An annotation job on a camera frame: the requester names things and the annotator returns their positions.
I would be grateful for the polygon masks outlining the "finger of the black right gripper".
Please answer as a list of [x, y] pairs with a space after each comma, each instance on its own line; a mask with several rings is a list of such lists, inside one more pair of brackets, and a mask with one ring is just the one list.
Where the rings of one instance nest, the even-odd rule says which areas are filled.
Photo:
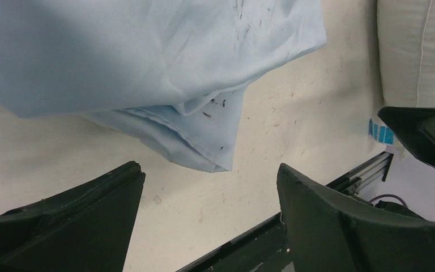
[[435, 108], [383, 107], [378, 117], [406, 150], [435, 169]]

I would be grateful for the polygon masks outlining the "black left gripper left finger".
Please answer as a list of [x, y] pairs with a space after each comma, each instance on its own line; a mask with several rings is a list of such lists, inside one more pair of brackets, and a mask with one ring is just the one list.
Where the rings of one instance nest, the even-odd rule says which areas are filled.
[[0, 215], [0, 271], [122, 271], [145, 176], [130, 161]]

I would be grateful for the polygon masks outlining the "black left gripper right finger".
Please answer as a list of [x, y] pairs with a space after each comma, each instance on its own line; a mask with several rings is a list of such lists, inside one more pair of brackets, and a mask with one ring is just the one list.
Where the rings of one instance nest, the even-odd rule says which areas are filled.
[[357, 271], [435, 271], [435, 222], [371, 205], [365, 210], [343, 205], [339, 210]]

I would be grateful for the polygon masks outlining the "white pillow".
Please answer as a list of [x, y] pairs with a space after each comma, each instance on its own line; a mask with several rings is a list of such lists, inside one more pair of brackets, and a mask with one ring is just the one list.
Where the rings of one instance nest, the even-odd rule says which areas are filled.
[[378, 1], [377, 33], [385, 104], [435, 107], [435, 0]]

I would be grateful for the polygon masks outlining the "light blue pillowcase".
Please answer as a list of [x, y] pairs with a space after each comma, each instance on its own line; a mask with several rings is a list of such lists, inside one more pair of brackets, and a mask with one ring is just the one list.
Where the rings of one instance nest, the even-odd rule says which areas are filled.
[[320, 1], [0, 1], [0, 105], [230, 171], [247, 87], [326, 41]]

